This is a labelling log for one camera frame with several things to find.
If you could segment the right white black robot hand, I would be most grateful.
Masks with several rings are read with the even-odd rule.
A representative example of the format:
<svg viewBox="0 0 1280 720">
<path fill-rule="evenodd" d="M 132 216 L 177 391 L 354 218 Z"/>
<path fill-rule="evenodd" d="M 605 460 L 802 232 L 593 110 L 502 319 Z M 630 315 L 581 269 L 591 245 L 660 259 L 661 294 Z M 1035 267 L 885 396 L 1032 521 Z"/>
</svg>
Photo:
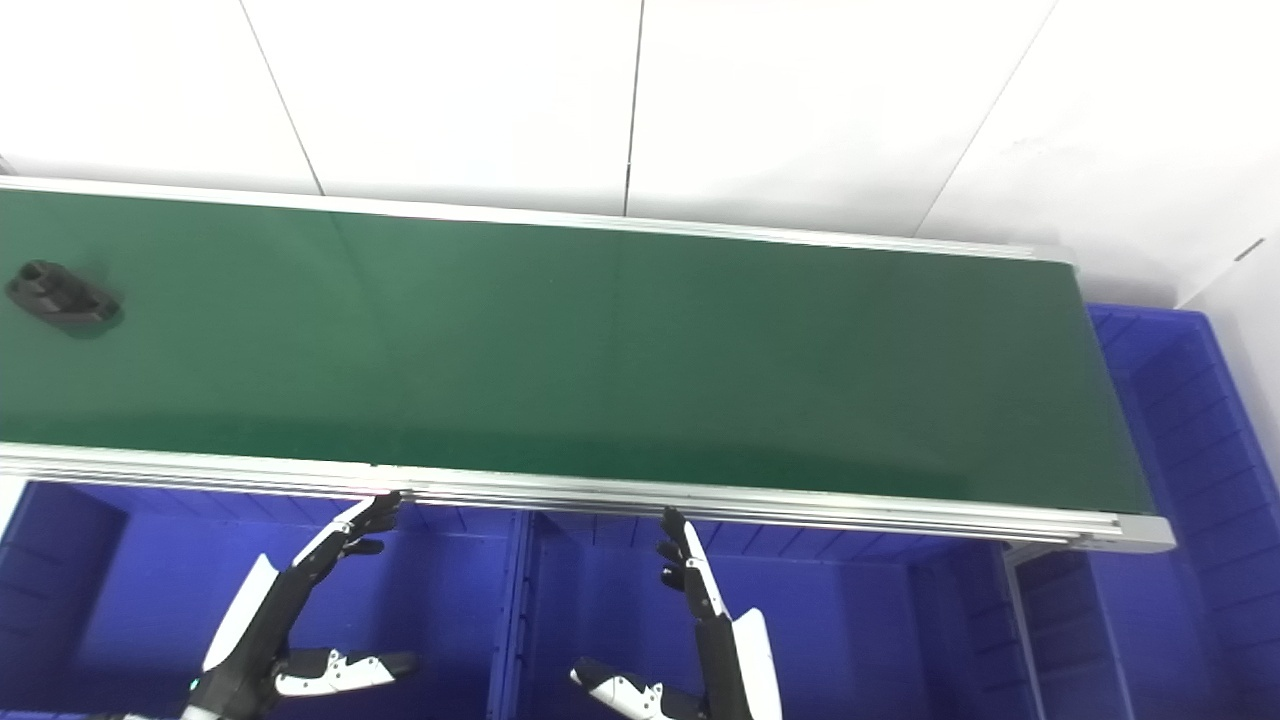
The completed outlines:
<svg viewBox="0 0 1280 720">
<path fill-rule="evenodd" d="M 666 507 L 660 529 L 660 582 L 686 601 L 704 691 L 691 694 L 590 657 L 573 664 L 570 680 L 623 719 L 781 719 L 764 614 L 749 609 L 732 618 L 698 530 L 680 510 Z"/>
</svg>

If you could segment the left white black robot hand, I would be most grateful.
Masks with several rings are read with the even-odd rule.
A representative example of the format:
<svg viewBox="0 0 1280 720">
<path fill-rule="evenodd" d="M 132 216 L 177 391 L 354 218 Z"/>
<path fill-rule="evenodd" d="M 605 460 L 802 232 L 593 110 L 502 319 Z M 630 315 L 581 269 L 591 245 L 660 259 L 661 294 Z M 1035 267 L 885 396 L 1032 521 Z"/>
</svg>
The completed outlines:
<svg viewBox="0 0 1280 720">
<path fill-rule="evenodd" d="M 413 652 L 293 650 L 291 632 L 315 587 L 342 559 L 384 550 L 404 496 L 372 496 L 335 515 L 285 569 L 259 555 L 207 648 L 183 719 L 264 719 L 282 700 L 390 685 L 419 669 Z"/>
</svg>

